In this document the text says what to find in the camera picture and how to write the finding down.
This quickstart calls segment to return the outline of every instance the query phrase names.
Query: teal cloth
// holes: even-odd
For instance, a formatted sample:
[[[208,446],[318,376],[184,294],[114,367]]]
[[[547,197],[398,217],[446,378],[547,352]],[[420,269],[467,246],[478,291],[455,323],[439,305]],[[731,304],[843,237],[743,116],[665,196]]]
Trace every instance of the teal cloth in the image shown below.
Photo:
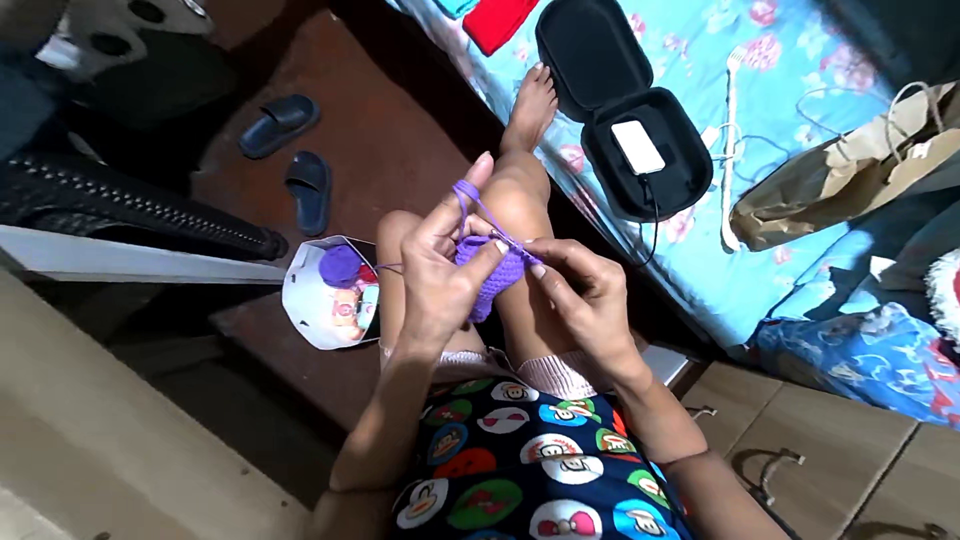
[[[479,1],[480,0],[434,0],[434,2],[437,3],[437,7],[440,8],[440,11],[444,12],[444,15],[453,20],[457,20],[466,15]]]

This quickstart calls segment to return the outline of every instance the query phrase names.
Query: smartphone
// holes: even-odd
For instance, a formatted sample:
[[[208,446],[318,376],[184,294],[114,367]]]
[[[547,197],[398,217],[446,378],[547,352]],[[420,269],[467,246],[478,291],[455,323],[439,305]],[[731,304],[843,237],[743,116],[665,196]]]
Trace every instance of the smartphone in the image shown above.
[[[620,147],[620,151],[627,158],[634,174],[654,173],[662,170],[666,163],[654,141],[650,140],[643,124],[637,120],[613,124],[613,140]]]

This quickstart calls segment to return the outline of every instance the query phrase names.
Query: bare foot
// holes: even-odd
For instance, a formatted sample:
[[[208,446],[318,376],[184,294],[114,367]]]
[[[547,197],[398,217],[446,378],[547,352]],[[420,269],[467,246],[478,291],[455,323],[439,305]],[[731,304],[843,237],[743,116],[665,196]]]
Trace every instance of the bare foot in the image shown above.
[[[500,141],[500,152],[533,152],[556,113],[557,92],[553,89],[550,68],[537,62],[520,85],[507,130]]]

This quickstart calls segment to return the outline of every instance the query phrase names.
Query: mattress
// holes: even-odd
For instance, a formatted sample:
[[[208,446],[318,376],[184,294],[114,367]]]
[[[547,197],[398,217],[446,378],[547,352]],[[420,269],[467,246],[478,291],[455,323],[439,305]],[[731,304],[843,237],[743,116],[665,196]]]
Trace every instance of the mattress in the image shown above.
[[[462,19],[433,0],[387,0],[414,17],[446,51],[476,94],[506,122],[526,71],[539,60],[534,31],[548,4],[540,0],[516,34],[489,57]],[[867,122],[893,95],[875,68],[817,8],[814,0],[618,0],[654,69],[654,86],[680,100],[697,130],[727,117],[728,54],[747,56],[737,74],[733,199],[784,161]],[[814,91],[800,105],[798,101]],[[775,249],[730,253],[720,240],[719,183],[694,206],[655,224],[614,217],[580,145],[583,125],[558,114],[536,151],[559,189],[603,236],[642,268],[722,347],[746,342],[757,323],[789,295],[798,278],[849,229],[840,224]],[[710,148],[723,151],[723,137]]]

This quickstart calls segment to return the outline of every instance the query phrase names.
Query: black bag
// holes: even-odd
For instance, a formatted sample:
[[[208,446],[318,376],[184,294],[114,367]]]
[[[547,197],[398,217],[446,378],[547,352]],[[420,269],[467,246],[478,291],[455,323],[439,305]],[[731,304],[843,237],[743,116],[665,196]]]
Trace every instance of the black bag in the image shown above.
[[[615,0],[555,0],[537,23],[537,45],[560,111],[584,123],[581,145],[615,215],[663,220],[703,196],[713,179],[707,147],[677,98],[650,88],[650,61]],[[631,120],[663,157],[661,171],[631,170],[611,131]]]

